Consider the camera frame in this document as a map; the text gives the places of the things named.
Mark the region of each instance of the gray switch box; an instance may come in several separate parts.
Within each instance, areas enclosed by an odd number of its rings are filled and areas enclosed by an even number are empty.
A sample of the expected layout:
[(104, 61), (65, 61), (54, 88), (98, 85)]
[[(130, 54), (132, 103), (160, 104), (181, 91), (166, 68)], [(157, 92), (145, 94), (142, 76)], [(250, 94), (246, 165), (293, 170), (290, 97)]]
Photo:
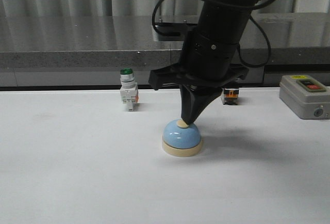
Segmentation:
[(330, 90), (309, 75), (285, 75), (279, 97), (302, 119), (330, 119)]

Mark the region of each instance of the black cable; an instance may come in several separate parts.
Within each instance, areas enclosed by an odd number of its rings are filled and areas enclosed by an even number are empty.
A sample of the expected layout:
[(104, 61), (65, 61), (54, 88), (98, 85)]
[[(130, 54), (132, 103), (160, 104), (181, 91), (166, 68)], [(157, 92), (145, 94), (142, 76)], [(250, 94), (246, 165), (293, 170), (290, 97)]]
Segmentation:
[(246, 62), (245, 60), (243, 60), (243, 58), (241, 56), (241, 46), (240, 46), (240, 44), (238, 44), (238, 46), (237, 46), (237, 52), (238, 52), (239, 59), (240, 59), (241, 63), (244, 66), (249, 67), (249, 68), (261, 68), (261, 67), (265, 66), (269, 62), (270, 57), (272, 55), (272, 48), (270, 46), (270, 42), (269, 42), (269, 39), (267, 37), (267, 34), (263, 30), (263, 28), (261, 28), (261, 26), (253, 19), (252, 16), (250, 16), (249, 19), (251, 20), (252, 23), (254, 23), (255, 26), (257, 26), (257, 28), (260, 30), (260, 32), (262, 33), (263, 37), (266, 40), (267, 48), (268, 48), (268, 58), (267, 58), (267, 60), (265, 62), (263, 62), (261, 64), (258, 64), (258, 65), (255, 65), (255, 64), (250, 64), (250, 63)]
[[(155, 16), (156, 16), (158, 8), (160, 7), (160, 5), (163, 1), (164, 0), (159, 0), (156, 4), (155, 8), (154, 8), (154, 11), (153, 11), (153, 14), (152, 14), (152, 26), (153, 26), (155, 32), (159, 33), (160, 35), (163, 35), (163, 36), (177, 36), (178, 32), (163, 33), (159, 29), (157, 29), (157, 27), (156, 27)], [(263, 7), (266, 7), (266, 6), (270, 5), (271, 3), (273, 3), (275, 0), (267, 0), (267, 1), (265, 1), (261, 4), (259, 4), (259, 5), (256, 5), (256, 6), (232, 5), (232, 4), (227, 4), (227, 3), (223, 3), (223, 2), (218, 2), (218, 1), (215, 1), (215, 0), (201, 0), (201, 1), (209, 2), (209, 3), (212, 3), (212, 4), (217, 5), (217, 6), (227, 7), (227, 8), (231, 8), (231, 9), (250, 10), (250, 11), (252, 11), (252, 10), (257, 10), (257, 9), (261, 9)]]

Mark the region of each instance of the beige bell base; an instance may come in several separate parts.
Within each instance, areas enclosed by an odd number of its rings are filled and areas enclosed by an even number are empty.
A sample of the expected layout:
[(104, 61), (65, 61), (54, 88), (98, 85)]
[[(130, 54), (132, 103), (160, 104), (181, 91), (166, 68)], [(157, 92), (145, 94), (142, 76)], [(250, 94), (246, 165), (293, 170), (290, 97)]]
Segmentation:
[(168, 145), (164, 139), (162, 140), (162, 147), (165, 152), (168, 154), (171, 154), (173, 156), (177, 157), (190, 157), (194, 156), (199, 153), (199, 151), (202, 149), (203, 146), (203, 140), (201, 139), (200, 143), (198, 143), (197, 146), (193, 148), (187, 148), (187, 149), (180, 149), (180, 148), (174, 148), (170, 145)]

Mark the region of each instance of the green button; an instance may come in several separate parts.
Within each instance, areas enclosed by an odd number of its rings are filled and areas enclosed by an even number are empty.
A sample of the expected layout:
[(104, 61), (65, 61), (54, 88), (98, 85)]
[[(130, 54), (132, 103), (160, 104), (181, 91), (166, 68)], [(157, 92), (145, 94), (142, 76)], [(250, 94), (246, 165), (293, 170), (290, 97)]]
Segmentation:
[(122, 75), (128, 75), (128, 74), (131, 74), (131, 73), (133, 73), (132, 68), (125, 68), (125, 69), (120, 70), (120, 74), (122, 74)]

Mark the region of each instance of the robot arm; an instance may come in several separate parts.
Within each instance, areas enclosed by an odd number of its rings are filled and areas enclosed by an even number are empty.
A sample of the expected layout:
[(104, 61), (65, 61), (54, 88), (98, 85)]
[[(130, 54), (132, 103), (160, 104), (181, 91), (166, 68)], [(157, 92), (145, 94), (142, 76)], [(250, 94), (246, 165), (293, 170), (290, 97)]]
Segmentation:
[(197, 26), (187, 29), (179, 62), (150, 73), (149, 83), (155, 90), (166, 83), (180, 85), (181, 118), (187, 124), (221, 95), (223, 87), (248, 73), (247, 68), (231, 61), (251, 15), (248, 7), (259, 0), (212, 1), (204, 3)]

